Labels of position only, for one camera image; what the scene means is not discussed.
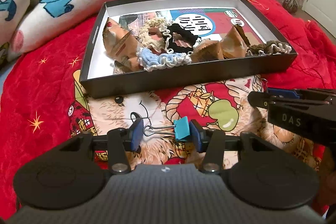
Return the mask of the blue binder clip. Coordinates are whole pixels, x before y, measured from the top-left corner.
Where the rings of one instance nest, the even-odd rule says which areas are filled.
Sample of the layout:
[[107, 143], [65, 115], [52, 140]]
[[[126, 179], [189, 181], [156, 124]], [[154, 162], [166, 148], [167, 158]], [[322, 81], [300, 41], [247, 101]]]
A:
[[173, 136], [176, 141], [188, 141], [191, 137], [189, 120], [187, 117], [174, 120], [173, 124], [168, 126], [146, 125], [143, 128], [143, 134], [147, 137], [154, 134], [170, 135]]

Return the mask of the brown knitted scrunchie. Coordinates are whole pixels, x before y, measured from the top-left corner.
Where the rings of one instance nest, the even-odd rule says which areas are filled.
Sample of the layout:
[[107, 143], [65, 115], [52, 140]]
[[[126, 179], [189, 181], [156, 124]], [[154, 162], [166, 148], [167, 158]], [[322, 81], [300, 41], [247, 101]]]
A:
[[290, 44], [278, 40], [270, 40], [266, 44], [252, 45], [247, 49], [246, 56], [268, 56], [289, 54], [292, 51]]

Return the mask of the light blue knitted scrunchie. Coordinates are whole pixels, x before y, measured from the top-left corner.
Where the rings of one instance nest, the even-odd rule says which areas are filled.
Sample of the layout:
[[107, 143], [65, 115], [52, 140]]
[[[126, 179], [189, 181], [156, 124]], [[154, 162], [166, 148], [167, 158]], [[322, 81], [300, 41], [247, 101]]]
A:
[[148, 48], [140, 48], [137, 52], [137, 58], [139, 64], [147, 72], [192, 63], [192, 59], [187, 53], [161, 53], [156, 55]]

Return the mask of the cream knitted scrunchie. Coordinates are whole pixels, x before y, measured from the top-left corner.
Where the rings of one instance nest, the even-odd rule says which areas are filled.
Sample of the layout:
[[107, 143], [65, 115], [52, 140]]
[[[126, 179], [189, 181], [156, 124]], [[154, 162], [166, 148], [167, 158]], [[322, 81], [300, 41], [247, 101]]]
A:
[[156, 55], [174, 53], [174, 50], [169, 48], [169, 41], [173, 38], [169, 30], [171, 25], [172, 21], [165, 18], [148, 19], [138, 31], [138, 41]]

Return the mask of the black white-trimmed scrunchie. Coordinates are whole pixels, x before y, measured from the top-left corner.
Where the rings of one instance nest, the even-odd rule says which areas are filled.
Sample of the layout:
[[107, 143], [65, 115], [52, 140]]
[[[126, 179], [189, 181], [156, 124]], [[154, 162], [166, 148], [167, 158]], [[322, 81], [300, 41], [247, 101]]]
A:
[[162, 36], [165, 40], [165, 51], [167, 53], [189, 54], [202, 41], [200, 36], [194, 35], [177, 23], [167, 26], [166, 30], [162, 31]]

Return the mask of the brown chocolate snack packet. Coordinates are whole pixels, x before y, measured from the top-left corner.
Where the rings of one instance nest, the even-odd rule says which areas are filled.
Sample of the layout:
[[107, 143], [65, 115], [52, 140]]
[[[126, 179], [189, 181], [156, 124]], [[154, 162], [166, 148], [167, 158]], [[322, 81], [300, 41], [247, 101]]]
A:
[[251, 46], [243, 28], [235, 24], [220, 41], [222, 54], [227, 59], [245, 57]]

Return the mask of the black shallow cardboard box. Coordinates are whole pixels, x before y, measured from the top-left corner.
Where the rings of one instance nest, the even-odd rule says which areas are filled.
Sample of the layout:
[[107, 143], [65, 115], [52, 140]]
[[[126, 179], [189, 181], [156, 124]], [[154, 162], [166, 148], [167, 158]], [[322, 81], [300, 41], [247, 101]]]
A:
[[284, 71], [297, 52], [248, 0], [105, 3], [79, 83], [92, 98]]

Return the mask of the dark patterned ball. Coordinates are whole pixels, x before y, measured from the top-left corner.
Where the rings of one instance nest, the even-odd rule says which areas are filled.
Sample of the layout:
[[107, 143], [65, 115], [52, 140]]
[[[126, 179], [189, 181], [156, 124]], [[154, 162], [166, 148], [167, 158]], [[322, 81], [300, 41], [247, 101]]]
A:
[[284, 0], [282, 7], [290, 14], [295, 14], [298, 10], [298, 3], [296, 0]]

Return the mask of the Chinese history textbook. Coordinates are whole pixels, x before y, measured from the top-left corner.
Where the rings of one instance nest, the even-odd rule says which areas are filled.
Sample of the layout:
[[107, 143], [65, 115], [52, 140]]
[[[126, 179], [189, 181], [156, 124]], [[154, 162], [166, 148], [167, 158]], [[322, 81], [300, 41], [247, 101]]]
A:
[[112, 19], [131, 30], [134, 36], [138, 36], [139, 28], [153, 18], [164, 18], [168, 22], [177, 23], [194, 35], [203, 39], [220, 40], [234, 25], [242, 27], [250, 44], [265, 43], [249, 20], [236, 8], [190, 8], [190, 9], [163, 9], [142, 12], [132, 12], [125, 15], [113, 16]]

